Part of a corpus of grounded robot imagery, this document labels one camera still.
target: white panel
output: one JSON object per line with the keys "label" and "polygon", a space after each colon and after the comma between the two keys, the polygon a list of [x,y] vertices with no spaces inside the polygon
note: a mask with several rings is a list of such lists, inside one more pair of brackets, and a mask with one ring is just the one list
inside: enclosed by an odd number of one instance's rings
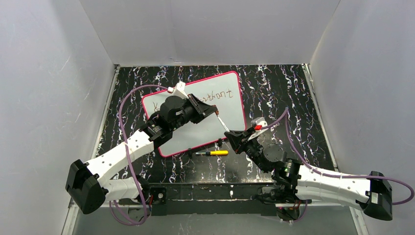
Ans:
{"label": "white panel", "polygon": [[309,63],[339,0],[81,0],[112,61]]}
{"label": "white panel", "polygon": [[[237,73],[227,72],[188,83],[184,91],[187,94],[194,94],[206,104],[216,105],[219,117],[230,130],[245,130],[246,121]],[[145,96],[142,103],[147,116],[157,111],[169,96],[170,94],[166,91]],[[159,148],[160,154],[168,157],[187,151],[189,148],[215,142],[219,138],[225,138],[224,132],[225,129],[216,114],[211,114],[198,124],[189,122],[174,131],[173,138]]]}
{"label": "white panel", "polygon": [[0,231],[60,234],[69,166],[92,155],[114,66],[79,1],[0,5]]}
{"label": "white panel", "polygon": [[[340,170],[415,186],[415,2],[340,2],[311,61],[317,101]],[[393,201],[409,196],[398,184]],[[370,234],[413,234],[415,202]]]}
{"label": "white panel", "polygon": [[80,0],[115,64],[174,64],[168,0]]}

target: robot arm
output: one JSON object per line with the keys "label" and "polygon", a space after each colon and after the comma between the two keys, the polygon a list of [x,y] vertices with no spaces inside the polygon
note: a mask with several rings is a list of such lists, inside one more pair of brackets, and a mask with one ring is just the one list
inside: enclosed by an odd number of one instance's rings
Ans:
{"label": "robot arm", "polygon": [[[169,88],[172,95],[166,98],[160,110],[128,139],[131,161],[151,153],[173,137],[173,131],[189,121],[197,124],[207,116],[217,113],[214,105],[201,102],[194,95],[184,92],[185,83]],[[127,164],[125,142],[103,155],[86,161],[76,160],[69,168],[66,190],[84,214],[98,209],[104,202],[122,198],[139,199],[132,177],[111,180]],[[148,183],[137,177],[140,187],[147,194]]]}
{"label": "robot arm", "polygon": [[[271,172],[277,183],[274,187],[263,188],[256,199],[262,202],[295,202],[296,200],[321,200],[339,203],[362,210],[366,215],[392,220],[392,188],[386,180],[348,179],[347,174],[313,167],[322,173],[339,175],[339,178],[322,176],[295,159],[282,154],[279,161],[271,162],[266,158],[266,149],[258,143],[257,138],[267,129],[263,117],[254,119],[252,127],[245,131],[228,131],[228,138],[235,153],[245,152],[263,172]],[[370,175],[383,176],[372,171]]]}

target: purple cable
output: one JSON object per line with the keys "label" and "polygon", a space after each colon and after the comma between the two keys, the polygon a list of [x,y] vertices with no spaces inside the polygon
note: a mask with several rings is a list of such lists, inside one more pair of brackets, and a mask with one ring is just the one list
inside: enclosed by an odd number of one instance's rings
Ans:
{"label": "purple cable", "polygon": [[[128,93],[124,98],[123,98],[123,100],[122,100],[122,102],[121,102],[121,105],[120,105],[120,107],[119,107],[119,111],[118,111],[118,120],[119,120],[119,126],[120,126],[120,128],[121,128],[121,133],[122,133],[122,136],[123,136],[123,138],[124,138],[124,142],[126,143],[125,144],[125,152],[126,152],[126,155],[127,155],[127,161],[128,161],[128,168],[130,169],[130,172],[131,172],[131,174],[132,174],[132,176],[133,176],[133,179],[134,179],[134,183],[136,183],[136,186],[137,186],[137,189],[138,189],[138,193],[139,193],[139,195],[140,195],[140,199],[141,199],[141,201],[142,201],[142,205],[143,205],[143,208],[146,208],[146,205],[145,205],[145,199],[144,199],[144,195],[143,195],[143,193],[142,193],[142,191],[141,191],[141,188],[140,188],[140,184],[139,184],[139,182],[138,182],[138,180],[137,180],[137,177],[136,177],[136,173],[134,172],[134,169],[133,169],[133,164],[132,164],[132,162],[131,162],[131,157],[130,157],[130,152],[129,152],[129,150],[128,150],[128,137],[127,137],[127,134],[125,133],[125,128],[124,128],[124,123],[122,122],[122,108],[124,107],[124,104],[125,104],[125,102],[127,101],[127,99],[133,94],[133,93],[135,93],[136,91],[138,91],[138,90],[140,90],[140,89],[142,89],[142,88],[146,88],[146,87],[158,87],[158,88],[161,88],[161,89],[164,89],[164,90],[167,90],[167,88],[166,87],[163,87],[163,86],[159,86],[159,85],[143,85],[143,86],[140,86],[140,87],[137,87],[137,88],[135,88],[135,89],[133,89],[132,91],[130,91],[130,93]],[[113,215],[113,217],[119,222],[119,223],[121,223],[121,224],[124,224],[124,225],[141,225],[141,224],[143,224],[146,220],[147,220],[147,210],[144,210],[144,218],[143,218],[143,220],[142,221],[134,221],[134,220],[132,220],[126,213],[124,213],[122,210],[121,210],[121,208],[118,206],[118,203],[114,200],[113,201],[114,202],[114,205],[115,205],[115,207],[118,209],[118,212],[125,218],[125,219],[127,219],[128,221],[130,221],[131,222],[131,224],[129,224],[129,223],[126,223],[126,222],[123,222],[123,221],[121,221],[120,219],[118,219],[118,217],[114,214],[114,211],[113,211],[113,208],[112,208],[112,205],[111,205],[111,202],[110,202],[110,209],[111,209],[111,214]]]}
{"label": "purple cable", "polygon": [[305,201],[304,211],[302,212],[302,214],[299,216],[298,219],[292,220],[293,223],[294,222],[299,222],[300,220],[302,220],[304,218],[305,212],[307,211],[307,205],[308,205],[308,203],[307,203],[307,201]]}
{"label": "purple cable", "polygon": [[[327,177],[331,177],[331,178],[340,178],[340,175],[332,175],[332,174],[326,174],[326,173],[323,173],[322,174],[320,171],[314,169],[310,164],[308,164],[305,161],[304,157],[300,154],[300,152],[294,146],[294,143],[293,143],[293,141],[290,138],[290,132],[288,130],[288,115],[287,114],[285,114],[285,131],[287,132],[287,137],[288,137],[288,140],[290,141],[291,147],[293,148],[294,152],[298,155],[298,157],[300,158],[300,160],[302,161],[302,163],[304,163],[304,165],[307,168],[312,169],[313,172],[315,172],[317,174],[320,174],[322,176],[327,176]],[[401,185],[407,187],[409,189],[409,191],[411,191],[411,195],[407,199],[402,200],[402,201],[399,201],[399,202],[393,202],[392,205],[400,205],[400,204],[407,203],[407,202],[411,201],[414,198],[414,196],[415,196],[415,191],[414,191],[414,189],[410,185],[408,185],[407,183],[405,183],[403,181],[394,179],[394,178],[384,177],[384,176],[373,176],[373,175],[360,175],[360,176],[359,175],[345,175],[345,176],[343,176],[343,178],[347,178],[347,179],[378,179],[378,180],[388,180],[388,181],[393,181],[393,182],[396,182],[398,184],[401,184]]]}
{"label": "purple cable", "polygon": [[287,113],[288,113],[288,107],[285,108],[284,113],[282,113],[282,115],[277,120],[275,120],[273,123],[269,124],[268,126],[261,127],[261,130],[271,128],[271,127],[277,125],[277,123],[279,123],[279,121],[281,121],[284,118],[284,116],[287,115]]}

